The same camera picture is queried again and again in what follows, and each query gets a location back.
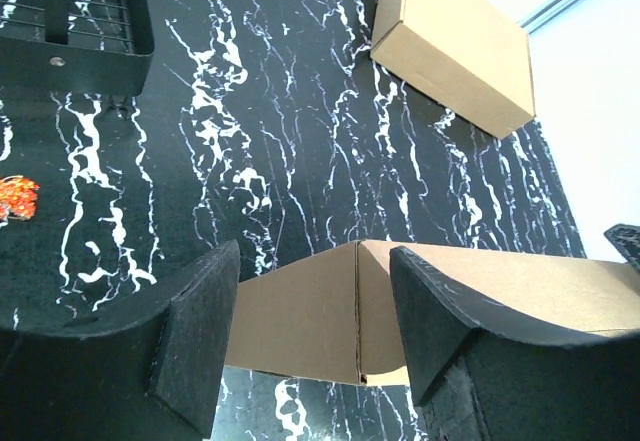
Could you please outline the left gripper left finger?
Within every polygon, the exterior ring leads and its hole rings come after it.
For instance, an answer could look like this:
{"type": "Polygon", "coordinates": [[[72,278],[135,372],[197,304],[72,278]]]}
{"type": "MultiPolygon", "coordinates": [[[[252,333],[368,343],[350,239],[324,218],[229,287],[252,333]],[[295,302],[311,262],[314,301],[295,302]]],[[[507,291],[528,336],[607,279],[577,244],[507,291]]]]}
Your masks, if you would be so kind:
{"type": "Polygon", "coordinates": [[[210,437],[239,275],[232,240],[86,316],[3,315],[2,438],[210,437]]]}

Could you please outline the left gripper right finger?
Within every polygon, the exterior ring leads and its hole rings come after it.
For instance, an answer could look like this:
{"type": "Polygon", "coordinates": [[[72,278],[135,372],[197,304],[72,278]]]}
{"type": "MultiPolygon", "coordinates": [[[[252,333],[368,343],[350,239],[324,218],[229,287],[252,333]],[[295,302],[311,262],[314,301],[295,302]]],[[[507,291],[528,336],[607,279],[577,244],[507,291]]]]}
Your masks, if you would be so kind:
{"type": "Polygon", "coordinates": [[[635,440],[639,337],[518,312],[394,248],[390,278],[414,406],[432,440],[635,440]]]}

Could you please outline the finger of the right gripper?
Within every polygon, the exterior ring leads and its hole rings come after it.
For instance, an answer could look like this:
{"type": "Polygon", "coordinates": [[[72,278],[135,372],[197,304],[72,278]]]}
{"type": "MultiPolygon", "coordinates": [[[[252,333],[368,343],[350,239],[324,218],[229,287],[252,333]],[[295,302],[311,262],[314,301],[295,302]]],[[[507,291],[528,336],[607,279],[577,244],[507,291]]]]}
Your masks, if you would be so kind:
{"type": "Polygon", "coordinates": [[[619,223],[607,229],[604,236],[636,271],[640,270],[639,226],[619,223]]]}

